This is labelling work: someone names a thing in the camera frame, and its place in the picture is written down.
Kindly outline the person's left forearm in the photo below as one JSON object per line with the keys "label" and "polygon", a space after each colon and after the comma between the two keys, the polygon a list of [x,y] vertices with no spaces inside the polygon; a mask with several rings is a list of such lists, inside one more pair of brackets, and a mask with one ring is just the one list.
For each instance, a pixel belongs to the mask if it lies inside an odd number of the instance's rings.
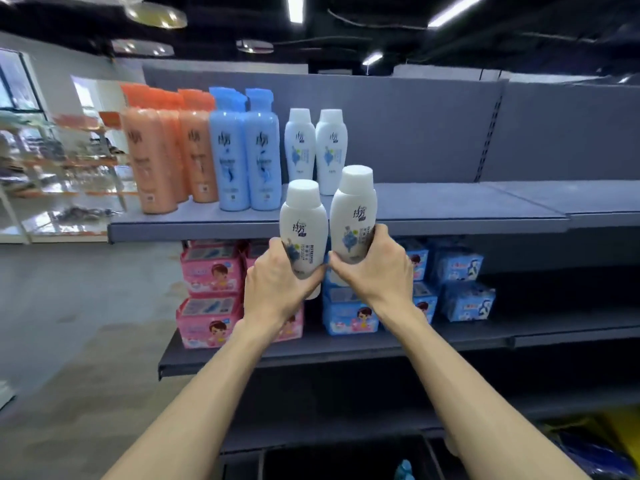
{"label": "person's left forearm", "polygon": [[206,480],[252,371],[286,320],[246,314],[101,480]]}

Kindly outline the orange display rack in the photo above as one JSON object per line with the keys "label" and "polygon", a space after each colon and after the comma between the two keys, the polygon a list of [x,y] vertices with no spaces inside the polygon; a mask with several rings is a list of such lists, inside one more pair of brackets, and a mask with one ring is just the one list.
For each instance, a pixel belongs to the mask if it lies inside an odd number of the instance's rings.
{"label": "orange display rack", "polygon": [[107,242],[137,188],[108,134],[120,114],[0,109],[0,244]]}

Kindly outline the gray metal shelving unit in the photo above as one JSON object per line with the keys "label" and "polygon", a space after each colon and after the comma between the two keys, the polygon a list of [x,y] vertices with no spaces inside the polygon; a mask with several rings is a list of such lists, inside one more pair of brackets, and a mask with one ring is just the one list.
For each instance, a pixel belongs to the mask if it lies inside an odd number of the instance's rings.
{"label": "gray metal shelving unit", "polygon": [[[533,420],[640,408],[640,84],[522,83],[143,69],[153,88],[270,89],[275,110],[346,113],[378,220],[484,255],[497,303],[435,329]],[[267,350],[225,460],[289,447],[444,435],[387,332]]]}

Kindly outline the person's left hand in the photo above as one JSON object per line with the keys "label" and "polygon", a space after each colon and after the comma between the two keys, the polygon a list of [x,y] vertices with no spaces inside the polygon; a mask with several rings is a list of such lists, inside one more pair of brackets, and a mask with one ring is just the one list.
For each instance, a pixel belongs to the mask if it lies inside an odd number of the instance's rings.
{"label": "person's left hand", "polygon": [[281,239],[271,238],[268,250],[247,271],[244,316],[236,324],[231,341],[271,344],[303,304],[295,306],[295,278]]}

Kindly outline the person's right hand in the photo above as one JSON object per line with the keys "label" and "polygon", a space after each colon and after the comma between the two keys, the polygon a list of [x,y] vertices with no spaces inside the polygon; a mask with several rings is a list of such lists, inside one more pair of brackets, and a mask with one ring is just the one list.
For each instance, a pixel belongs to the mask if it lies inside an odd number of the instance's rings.
{"label": "person's right hand", "polygon": [[[329,264],[347,264],[333,250],[328,256]],[[393,334],[408,330],[411,322],[426,321],[413,303],[412,263],[386,225],[375,225],[369,250],[357,264],[363,264],[363,291],[356,294]]]}

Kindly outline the white bottle blue label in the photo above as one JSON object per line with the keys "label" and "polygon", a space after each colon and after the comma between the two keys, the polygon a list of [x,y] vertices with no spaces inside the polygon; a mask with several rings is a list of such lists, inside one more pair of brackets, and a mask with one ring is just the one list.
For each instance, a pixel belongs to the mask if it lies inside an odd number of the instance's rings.
{"label": "white bottle blue label", "polygon": [[316,124],[319,192],[332,196],[339,187],[348,148],[348,130],[341,109],[322,109]]}
{"label": "white bottle blue label", "polygon": [[284,149],[289,181],[312,180],[316,163],[316,129],[309,109],[290,109],[284,130]]}
{"label": "white bottle blue label", "polygon": [[363,165],[344,167],[329,215],[331,249],[343,262],[357,264],[365,258],[377,211],[372,169]]}
{"label": "white bottle blue label", "polygon": [[300,280],[308,278],[324,263],[329,234],[329,221],[316,181],[297,179],[287,186],[279,230],[294,274]]}

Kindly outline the blue packet dark print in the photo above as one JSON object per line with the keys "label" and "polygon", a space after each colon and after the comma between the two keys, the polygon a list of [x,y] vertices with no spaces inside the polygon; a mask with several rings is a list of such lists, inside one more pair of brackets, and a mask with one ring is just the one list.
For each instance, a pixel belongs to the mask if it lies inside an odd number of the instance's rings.
{"label": "blue packet dark print", "polygon": [[475,282],[484,262],[484,256],[464,249],[436,251],[431,282],[444,285],[452,282]]}
{"label": "blue packet dark print", "polygon": [[441,314],[449,322],[485,321],[496,290],[477,281],[450,282],[442,288]]}

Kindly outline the person's right forearm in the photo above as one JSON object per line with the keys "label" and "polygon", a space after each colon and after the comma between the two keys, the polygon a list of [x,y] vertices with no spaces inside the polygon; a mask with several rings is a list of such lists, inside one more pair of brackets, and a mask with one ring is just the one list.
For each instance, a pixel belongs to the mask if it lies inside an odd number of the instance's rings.
{"label": "person's right forearm", "polygon": [[404,348],[471,480],[590,480],[411,302],[380,318]]}

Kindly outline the dark blue bag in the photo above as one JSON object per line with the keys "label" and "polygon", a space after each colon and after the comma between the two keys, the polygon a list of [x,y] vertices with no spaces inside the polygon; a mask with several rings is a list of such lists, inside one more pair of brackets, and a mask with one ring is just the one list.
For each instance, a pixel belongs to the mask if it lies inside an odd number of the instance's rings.
{"label": "dark blue bag", "polygon": [[640,469],[623,450],[583,429],[547,433],[592,480],[640,480]]}

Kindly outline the yellow bag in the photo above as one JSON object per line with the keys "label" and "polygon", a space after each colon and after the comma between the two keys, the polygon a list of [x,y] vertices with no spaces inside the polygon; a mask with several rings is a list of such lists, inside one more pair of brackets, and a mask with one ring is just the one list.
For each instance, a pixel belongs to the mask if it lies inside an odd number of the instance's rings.
{"label": "yellow bag", "polygon": [[546,420],[540,424],[547,433],[555,429],[583,429],[626,452],[640,469],[640,405],[609,408]]}

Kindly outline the blue baby print packet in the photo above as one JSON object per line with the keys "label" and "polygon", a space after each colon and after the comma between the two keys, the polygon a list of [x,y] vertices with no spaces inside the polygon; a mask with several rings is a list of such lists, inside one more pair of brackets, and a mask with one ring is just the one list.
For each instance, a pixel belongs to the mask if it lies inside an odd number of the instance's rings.
{"label": "blue baby print packet", "polygon": [[378,316],[349,287],[328,287],[323,292],[323,324],[331,336],[375,333]]}
{"label": "blue baby print packet", "polygon": [[432,324],[437,311],[438,290],[424,281],[413,282],[413,303]]}
{"label": "blue baby print packet", "polygon": [[412,237],[403,237],[398,243],[404,248],[408,258],[413,266],[413,281],[420,282],[424,280],[426,268],[428,265],[429,250],[427,245]]}

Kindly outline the orange shampoo bottle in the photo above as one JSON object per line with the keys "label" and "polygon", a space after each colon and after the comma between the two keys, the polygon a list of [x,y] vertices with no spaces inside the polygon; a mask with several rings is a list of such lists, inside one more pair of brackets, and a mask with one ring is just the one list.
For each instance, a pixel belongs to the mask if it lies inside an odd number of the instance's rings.
{"label": "orange shampoo bottle", "polygon": [[178,203],[188,201],[191,188],[182,147],[182,100],[178,93],[158,88],[148,88],[148,97],[163,126],[166,151],[172,162],[171,176],[176,200]]}
{"label": "orange shampoo bottle", "polygon": [[178,95],[182,102],[179,114],[181,138],[193,201],[218,202],[209,128],[210,115],[217,108],[215,99],[198,89],[179,89]]}
{"label": "orange shampoo bottle", "polygon": [[163,125],[153,108],[149,88],[127,82],[120,83],[120,88],[126,102],[121,112],[122,128],[142,212],[146,215],[170,214],[179,205]]}

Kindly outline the light blue shampoo bottle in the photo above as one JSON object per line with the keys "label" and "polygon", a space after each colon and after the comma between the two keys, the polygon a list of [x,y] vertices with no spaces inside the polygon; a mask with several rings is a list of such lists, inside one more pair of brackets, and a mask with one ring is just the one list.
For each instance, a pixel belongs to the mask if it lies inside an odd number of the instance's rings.
{"label": "light blue shampoo bottle", "polygon": [[279,209],[282,199],[279,119],[273,112],[271,90],[247,88],[249,110],[244,115],[244,138],[251,208]]}
{"label": "light blue shampoo bottle", "polygon": [[216,108],[209,115],[220,209],[236,212],[250,207],[244,116],[247,97],[235,89],[210,87]]}

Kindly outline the window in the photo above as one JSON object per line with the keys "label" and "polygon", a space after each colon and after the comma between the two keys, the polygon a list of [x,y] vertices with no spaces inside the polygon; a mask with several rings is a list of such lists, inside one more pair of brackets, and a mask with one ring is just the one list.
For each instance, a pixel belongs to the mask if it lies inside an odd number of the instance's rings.
{"label": "window", "polygon": [[24,55],[0,48],[0,110],[44,114]]}

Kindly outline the pink baby print packet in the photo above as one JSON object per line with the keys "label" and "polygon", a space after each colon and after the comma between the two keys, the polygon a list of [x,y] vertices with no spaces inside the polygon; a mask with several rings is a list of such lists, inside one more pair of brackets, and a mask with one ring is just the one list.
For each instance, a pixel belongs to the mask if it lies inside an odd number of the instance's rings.
{"label": "pink baby print packet", "polygon": [[222,347],[242,316],[242,301],[235,295],[187,298],[175,312],[182,345],[191,350]]}
{"label": "pink baby print packet", "polygon": [[301,305],[295,315],[290,316],[280,332],[278,333],[274,343],[285,342],[295,339],[300,339],[303,336],[303,329],[305,323],[304,306]]}
{"label": "pink baby print packet", "polygon": [[180,265],[190,298],[238,296],[243,291],[244,264],[235,244],[188,248]]}

